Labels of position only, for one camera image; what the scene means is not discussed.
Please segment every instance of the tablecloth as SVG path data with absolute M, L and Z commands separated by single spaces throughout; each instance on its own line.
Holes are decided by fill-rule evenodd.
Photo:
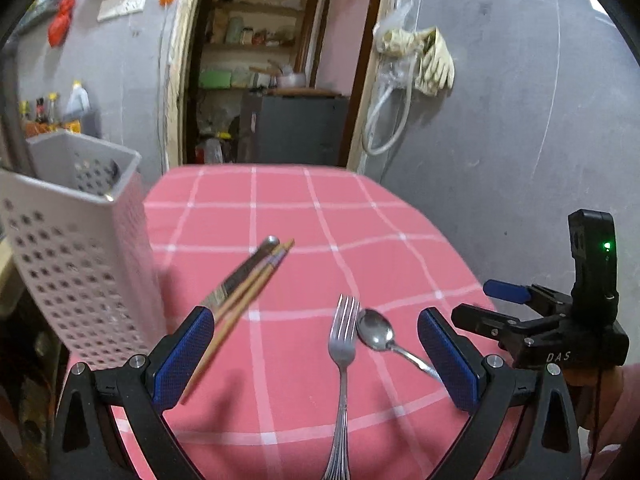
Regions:
M 245 314 L 186 405 L 165 412 L 207 479 L 312 479 L 334 432 L 338 370 L 327 351 L 340 294 L 383 312 L 396 341 L 425 358 L 416 320 L 460 302 L 492 308 L 443 235 L 366 177 L 332 168 L 191 166 L 145 201 L 169 330 L 268 235 L 296 245 Z M 468 335 L 483 354 L 494 342 Z M 396 354 L 360 342 L 348 368 L 351 477 L 423 479 L 466 414 Z M 153 478 L 122 412 L 118 426 L 143 479 Z M 507 443 L 508 418 L 478 478 Z

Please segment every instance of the gray wall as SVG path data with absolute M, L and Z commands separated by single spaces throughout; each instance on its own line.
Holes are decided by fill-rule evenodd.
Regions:
M 640 360 L 640 70 L 618 30 L 588 0 L 421 0 L 418 28 L 431 25 L 454 88 L 415 98 L 402 143 L 367 174 L 434 222 L 481 281 L 569 293 L 567 215 L 611 212 L 619 319 Z
M 71 28 L 60 48 L 49 46 L 48 23 L 20 40 L 20 98 L 31 101 L 33 108 L 37 97 L 58 92 L 64 110 L 74 79 L 82 81 L 99 112 L 102 137 L 140 152 L 142 176 L 151 186 L 162 174 L 158 109 L 164 109 L 164 76 L 177 5 L 168 9 L 162 28 L 165 11 L 158 0 L 146 0 L 138 14 L 98 23 L 100 1 L 76 0 Z

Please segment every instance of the green container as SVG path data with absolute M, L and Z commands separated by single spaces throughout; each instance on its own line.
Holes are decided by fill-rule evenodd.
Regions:
M 200 88 L 230 88 L 231 70 L 203 70 L 198 80 Z

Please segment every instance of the silver fork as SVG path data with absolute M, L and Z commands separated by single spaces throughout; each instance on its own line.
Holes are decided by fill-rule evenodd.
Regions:
M 329 355 L 340 371 L 340 401 L 335 421 L 334 442 L 322 480 L 350 480 L 347 446 L 347 367 L 356 356 L 353 341 L 360 303 L 340 295 L 329 334 Z

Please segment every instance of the robotic device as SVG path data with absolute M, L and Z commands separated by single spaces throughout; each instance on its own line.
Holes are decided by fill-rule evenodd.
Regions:
M 522 406 L 516 431 L 494 480 L 578 480 L 580 445 L 560 365 L 610 367 L 626 358 L 628 338 L 615 321 L 616 248 L 610 215 L 580 210 L 569 216 L 576 282 L 571 296 L 537 285 L 487 282 L 490 296 L 524 303 L 534 321 L 467 304 L 458 327 L 498 340 L 514 357 L 483 357 L 436 308 L 418 317 L 418 337 L 455 405 L 470 413 L 462 432 L 428 480 L 473 480 L 507 410 Z M 158 480 L 201 479 L 161 413 L 177 403 L 213 334 L 211 312 L 196 307 L 148 356 L 120 368 L 91 371 L 75 364 L 66 381 L 50 450 L 52 480 L 135 480 L 109 406 L 123 406 Z

